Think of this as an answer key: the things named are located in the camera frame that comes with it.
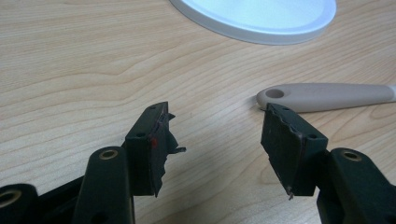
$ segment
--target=black plastic part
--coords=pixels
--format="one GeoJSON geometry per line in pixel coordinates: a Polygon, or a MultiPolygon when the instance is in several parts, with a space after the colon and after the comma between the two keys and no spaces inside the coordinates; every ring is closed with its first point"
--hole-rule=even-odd
{"type": "Polygon", "coordinates": [[[0,223],[37,223],[35,203],[37,192],[28,184],[0,188],[0,223]]]}
{"type": "Polygon", "coordinates": [[[292,110],[283,105],[267,105],[262,146],[290,197],[314,194],[312,166],[328,153],[327,143],[325,135],[292,110]]]}
{"type": "Polygon", "coordinates": [[[345,212],[343,223],[396,223],[396,188],[370,158],[348,148],[336,148],[330,156],[329,173],[345,212]]]}
{"type": "Polygon", "coordinates": [[[122,147],[128,154],[133,195],[158,196],[166,157],[186,150],[177,148],[177,141],[169,132],[169,119],[174,117],[168,113],[167,102],[149,106],[126,135],[122,147]]]}
{"type": "Polygon", "coordinates": [[[38,197],[42,217],[40,223],[68,224],[71,222],[83,177],[38,197]]]}
{"type": "Polygon", "coordinates": [[[88,162],[73,224],[134,223],[127,157],[122,147],[104,147],[88,162]]]}

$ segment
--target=beige handle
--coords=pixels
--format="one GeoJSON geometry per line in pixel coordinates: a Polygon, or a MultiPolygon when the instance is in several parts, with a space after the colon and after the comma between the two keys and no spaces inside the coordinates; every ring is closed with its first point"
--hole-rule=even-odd
{"type": "Polygon", "coordinates": [[[396,102],[396,86],[295,83],[274,86],[257,94],[262,108],[267,103],[284,105],[295,112],[314,112],[396,102]]]}

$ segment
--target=light wood surface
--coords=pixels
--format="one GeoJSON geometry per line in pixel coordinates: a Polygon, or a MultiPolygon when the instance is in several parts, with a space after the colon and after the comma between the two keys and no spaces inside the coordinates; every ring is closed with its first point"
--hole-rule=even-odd
{"type": "MultiPolygon", "coordinates": [[[[260,145],[257,92],[293,82],[396,84],[396,1],[337,1],[319,38],[264,46],[217,35],[167,0],[0,2],[0,186],[40,194],[120,146],[168,101],[186,153],[168,157],[137,223],[319,223],[316,197],[289,201],[260,145]]],[[[396,104],[302,114],[372,158],[396,184],[396,104]]]]}

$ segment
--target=white round lid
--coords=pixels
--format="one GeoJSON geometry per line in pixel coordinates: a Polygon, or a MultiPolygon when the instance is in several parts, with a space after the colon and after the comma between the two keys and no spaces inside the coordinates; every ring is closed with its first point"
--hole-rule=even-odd
{"type": "Polygon", "coordinates": [[[269,45],[305,42],[335,15],[335,0],[170,0],[185,16],[235,39],[269,45]]]}

